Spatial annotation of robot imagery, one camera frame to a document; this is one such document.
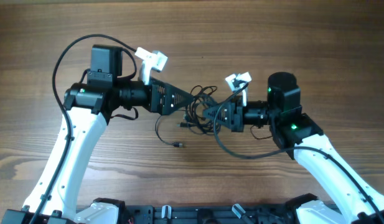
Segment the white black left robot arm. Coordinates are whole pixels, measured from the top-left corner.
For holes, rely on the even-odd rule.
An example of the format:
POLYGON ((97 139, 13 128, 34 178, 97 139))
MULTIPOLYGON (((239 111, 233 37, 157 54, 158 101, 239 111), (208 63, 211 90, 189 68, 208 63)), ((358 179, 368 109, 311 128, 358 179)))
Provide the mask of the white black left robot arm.
POLYGON ((78 211, 77 198, 91 153, 116 109, 169 115, 190 104, 190 93, 150 76, 160 72, 167 57, 138 48, 129 53, 142 65, 123 76, 123 55, 118 46, 94 45, 86 82, 73 84, 60 107, 61 129, 47 165, 20 210, 7 210, 3 223, 132 223, 133 216, 121 200, 98 198, 78 211))

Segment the black aluminium base frame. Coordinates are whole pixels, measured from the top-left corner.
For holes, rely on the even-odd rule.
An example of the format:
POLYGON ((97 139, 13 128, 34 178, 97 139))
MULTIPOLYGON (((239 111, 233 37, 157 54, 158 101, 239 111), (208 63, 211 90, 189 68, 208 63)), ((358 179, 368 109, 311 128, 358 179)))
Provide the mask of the black aluminium base frame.
POLYGON ((173 207, 164 205, 130 205, 120 223, 125 224, 204 224, 204 223, 298 223, 297 216, 283 204, 242 206, 237 215, 231 206, 173 207))

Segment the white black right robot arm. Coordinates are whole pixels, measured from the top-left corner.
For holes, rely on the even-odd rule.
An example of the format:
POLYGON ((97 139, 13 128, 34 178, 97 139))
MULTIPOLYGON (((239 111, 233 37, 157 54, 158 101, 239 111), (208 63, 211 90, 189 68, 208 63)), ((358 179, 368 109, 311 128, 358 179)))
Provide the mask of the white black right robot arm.
POLYGON ((301 90, 288 72, 269 76, 267 99, 248 101, 249 73, 226 77, 232 95, 203 111, 214 126, 234 132, 244 126, 269 126, 278 147, 303 166, 337 206, 327 207, 313 194, 305 194, 285 204, 290 223, 384 223, 384 195, 366 183, 339 155, 324 131, 302 112, 301 90))

